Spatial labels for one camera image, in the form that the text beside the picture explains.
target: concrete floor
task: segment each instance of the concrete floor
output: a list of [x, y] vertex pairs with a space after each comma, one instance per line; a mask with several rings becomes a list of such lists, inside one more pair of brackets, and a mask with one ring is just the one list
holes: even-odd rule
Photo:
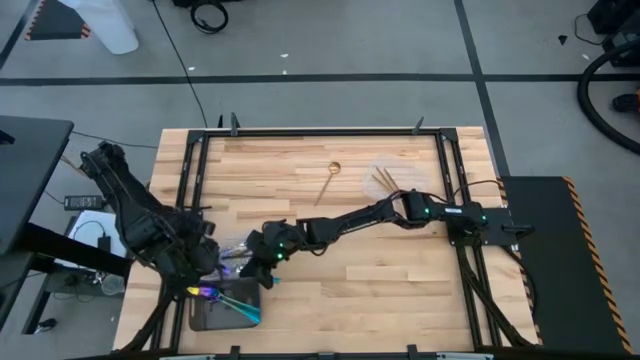
[[[149, 145], [158, 142], [163, 128], [202, 127], [189, 86], [171, 83], [171, 78], [183, 76], [183, 70], [152, 4], [122, 2], [136, 24], [137, 51], [110, 55], [93, 34], [64, 41], [24, 41], [21, 36], [0, 68], [0, 112], [67, 119], [77, 131]], [[185, 65], [194, 68], [190, 75], [201, 77], [195, 90], [209, 124], [215, 124], [219, 114], [233, 111], [243, 127], [413, 125], [421, 116], [425, 126], [486, 127], [471, 77], [437, 82], [355, 78], [260, 82], [252, 78], [285, 71], [288, 75], [470, 75], [456, 2], [466, 9], [485, 74], [579, 74], [602, 53], [573, 36], [573, 18], [586, 12], [593, 0], [245, 0], [225, 5], [229, 26], [214, 36], [197, 32], [188, 11], [174, 8], [169, 0], [158, 0], [158, 7]], [[27, 6], [20, 0], [0, 4], [0, 48]], [[584, 24], [581, 33], [593, 36]], [[568, 36], [564, 45], [559, 35]], [[600, 70], [611, 72], [620, 70], [609, 65]], [[217, 77], [222, 75], [237, 75], [240, 83]], [[90, 78], [86, 83], [98, 84], [128, 77], [161, 78], [155, 84], [138, 80], [80, 85], [75, 81]], [[63, 82], [2, 86], [6, 79], [28, 78]], [[638, 116], [620, 116], [608, 109], [613, 96], [633, 92], [635, 86], [601, 82], [593, 84], [591, 92], [598, 110], [614, 126], [640, 139]], [[633, 201], [640, 197], [636, 186], [640, 162], [587, 122], [575, 100], [575, 88], [574, 82], [487, 83], [511, 174], [565, 175], [576, 183], [631, 342], [640, 348], [640, 284], [635, 279], [640, 272], [636, 261], [640, 243], [635, 239], [640, 231], [636, 220], [640, 205]], [[65, 153], [78, 161], [80, 151], [91, 150], [97, 143], [73, 135]], [[148, 179], [154, 151], [125, 151], [134, 175]], [[65, 165], [58, 166], [47, 189], [58, 198], [98, 194], [92, 182]], [[71, 215], [43, 197], [32, 221], [62, 232]], [[45, 315], [56, 317], [59, 327], [37, 336], [19, 335], [39, 281], [38, 277], [28, 280], [0, 333], [7, 358], [106, 353], [117, 326], [119, 300], [96, 299], [89, 304], [51, 300]]]

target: orange striped edge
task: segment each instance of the orange striped edge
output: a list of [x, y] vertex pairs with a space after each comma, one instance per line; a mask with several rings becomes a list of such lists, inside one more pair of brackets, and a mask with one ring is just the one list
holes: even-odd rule
[[36, 20], [38, 19], [38, 16], [40, 16], [40, 11], [42, 10], [42, 6], [44, 5], [45, 1], [47, 0], [42, 0], [40, 4], [38, 4], [38, 7], [36, 8], [36, 12], [33, 15], [33, 19], [31, 19], [31, 26], [29, 26], [29, 29], [27, 29], [27, 32], [24, 34], [24, 39], [27, 41], [31, 40], [31, 31], [33, 30], [33, 26], [36, 24]]
[[91, 29], [89, 28], [89, 25], [84, 24], [82, 25], [82, 30], [80, 31], [81, 35], [80, 37], [82, 39], [86, 39], [89, 37], [89, 34], [91, 34]]
[[563, 177], [564, 181], [567, 183], [567, 187], [569, 188], [569, 193], [571, 194], [571, 198], [573, 199], [573, 204], [576, 207], [576, 213], [578, 219], [580, 220], [580, 226], [582, 227], [582, 232], [584, 233], [584, 238], [587, 241], [587, 247], [591, 251], [591, 259], [593, 260], [593, 266], [598, 273], [598, 277], [600, 278], [600, 284], [602, 284], [602, 292], [604, 296], [607, 298], [607, 304], [609, 305], [609, 310], [611, 310], [611, 317], [613, 317], [613, 322], [615, 322], [616, 327], [618, 328], [618, 335], [620, 335], [620, 342], [622, 343], [622, 347], [629, 352], [633, 353], [633, 348], [631, 347], [631, 343], [629, 342], [629, 336], [627, 335], [627, 331], [624, 328], [624, 323], [622, 322], [622, 317], [620, 316], [620, 310], [618, 310], [618, 305], [616, 305], [615, 300], [613, 299], [613, 293], [611, 292], [611, 286], [609, 286], [609, 281], [607, 280], [607, 275], [604, 272], [604, 268], [602, 267], [602, 262], [600, 262], [600, 256], [598, 255], [598, 250], [596, 249], [596, 244], [593, 242], [593, 238], [591, 237], [591, 229], [589, 228], [589, 224], [587, 224], [587, 220], [584, 216], [584, 211], [582, 210], [582, 205], [580, 205], [580, 198], [578, 197], [578, 193], [576, 192], [576, 187], [573, 183], [573, 180], [569, 177]]
[[[504, 206], [509, 206], [509, 202], [507, 200], [507, 192], [505, 191], [505, 188], [504, 188], [504, 182], [500, 178], [497, 178], [496, 181], [498, 181], [498, 188], [500, 189], [500, 198], [502, 199], [502, 204]], [[514, 254], [518, 257], [518, 259], [522, 260], [522, 255], [520, 254], [519, 251], [514, 251]], [[518, 268], [520, 269], [520, 276], [522, 277], [524, 292], [527, 295], [527, 302], [529, 303], [529, 311], [531, 311], [531, 314], [533, 315], [533, 297], [531, 296], [532, 291], [531, 291], [531, 288], [529, 287], [529, 282], [527, 281], [527, 274], [520, 265], [518, 265]], [[538, 337], [538, 344], [542, 345], [542, 336], [540, 335], [540, 327], [538, 326], [538, 324], [536, 324], [535, 319], [532, 318], [531, 320], [533, 320], [533, 325], [536, 330], [536, 336]]]

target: hose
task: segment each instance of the hose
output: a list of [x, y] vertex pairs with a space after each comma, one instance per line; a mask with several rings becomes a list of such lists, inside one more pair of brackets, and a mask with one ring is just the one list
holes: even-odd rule
[[591, 82], [591, 78], [593, 77], [593, 74], [596, 72], [596, 70], [598, 70], [607, 61], [638, 47], [640, 47], [640, 38], [630, 41], [624, 45], [618, 46], [595, 59], [587, 67], [584, 73], [582, 73], [582, 77], [578, 82], [578, 103], [580, 103], [582, 112], [584, 112], [587, 119], [589, 119], [589, 121], [593, 124], [593, 126], [596, 127], [596, 129], [598, 129], [601, 133], [603, 133], [606, 137], [611, 139], [616, 144], [640, 155], [640, 144], [609, 125], [602, 118], [602, 116], [598, 114], [596, 109], [593, 107], [593, 104], [591, 103], [591, 99], [589, 98], [589, 83]]
[[[200, 7], [205, 5], [211, 5], [216, 9], [220, 10], [220, 12], [222, 13], [222, 16], [224, 17], [224, 21], [222, 22], [222, 25], [211, 26], [207, 24], [207, 22], [204, 19], [196, 15], [196, 11]], [[227, 9], [225, 9], [224, 6], [222, 6], [222, 4], [220, 4], [216, 0], [200, 0], [200, 1], [197, 1], [195, 4], [193, 4], [193, 6], [191, 6], [191, 21], [196, 26], [196, 29], [200, 30], [200, 32], [203, 32], [205, 34], [215, 34], [217, 32], [220, 32], [225, 27], [227, 27], [227, 23], [229, 22], [229, 14], [227, 13]]]

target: white container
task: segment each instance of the white container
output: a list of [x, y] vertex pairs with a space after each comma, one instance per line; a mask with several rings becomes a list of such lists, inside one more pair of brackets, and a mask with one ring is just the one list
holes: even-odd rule
[[91, 32], [113, 54], [121, 55], [138, 48], [134, 26], [119, 0], [60, 0], [74, 9], [89, 25]]

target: wooden table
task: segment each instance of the wooden table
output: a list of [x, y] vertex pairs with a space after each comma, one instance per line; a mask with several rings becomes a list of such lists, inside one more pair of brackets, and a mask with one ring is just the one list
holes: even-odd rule
[[[468, 181], [495, 179], [483, 129], [457, 131]], [[187, 132], [165, 130], [160, 141], [151, 192], [168, 205], [175, 204]], [[448, 147], [447, 152], [451, 167]], [[196, 149], [192, 172], [198, 153]], [[444, 196], [432, 137], [216, 138], [209, 144], [201, 200], [212, 208], [204, 216], [216, 223], [214, 238], [225, 246], [267, 220], [344, 214], [375, 201], [363, 192], [363, 177], [381, 155], [398, 159], [388, 169], [401, 188]], [[342, 171], [314, 207], [331, 161], [340, 162]], [[416, 172], [424, 174], [417, 185], [415, 176], [403, 175]], [[190, 181], [187, 199], [192, 190]], [[485, 207], [501, 205], [494, 184], [470, 190], [472, 199]], [[483, 251], [496, 303], [536, 343], [518, 265], [499, 248]], [[185, 316], [180, 352], [228, 353], [232, 345], [240, 345], [243, 353], [405, 352], [407, 344], [416, 344], [419, 351], [472, 349], [457, 258], [441, 223], [413, 231], [391, 224], [370, 227], [343, 236], [321, 257], [297, 253], [274, 275], [281, 283], [261, 290], [259, 326], [194, 332]], [[133, 266], [114, 348], [125, 345], [142, 326], [159, 287], [156, 273]], [[483, 341], [489, 344], [485, 313], [477, 298], [476, 303]], [[165, 324], [172, 318], [171, 308]], [[165, 325], [163, 346], [169, 333]]]

